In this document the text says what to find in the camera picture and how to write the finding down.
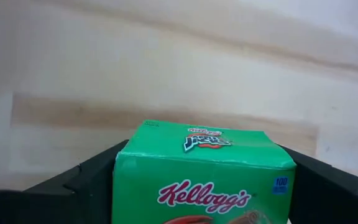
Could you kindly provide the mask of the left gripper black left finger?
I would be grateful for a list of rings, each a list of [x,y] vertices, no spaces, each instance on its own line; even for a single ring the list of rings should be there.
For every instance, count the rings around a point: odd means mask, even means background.
[[[24,223],[110,223],[112,178],[116,156],[128,140],[27,190],[29,210]]]

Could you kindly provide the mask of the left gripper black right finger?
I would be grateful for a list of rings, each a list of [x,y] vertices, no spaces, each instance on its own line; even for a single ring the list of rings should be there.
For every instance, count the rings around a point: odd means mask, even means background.
[[[358,223],[358,176],[285,146],[296,162],[292,224]]]

